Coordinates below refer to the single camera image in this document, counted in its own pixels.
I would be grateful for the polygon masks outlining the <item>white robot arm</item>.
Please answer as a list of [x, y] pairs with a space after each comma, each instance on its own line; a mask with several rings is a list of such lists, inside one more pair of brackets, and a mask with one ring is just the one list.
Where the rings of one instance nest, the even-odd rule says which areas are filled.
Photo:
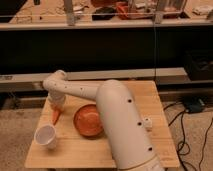
[[93, 100], [118, 171], [165, 171], [143, 124], [135, 99], [118, 80], [81, 83], [57, 70], [43, 81], [50, 102], [59, 106], [65, 95]]

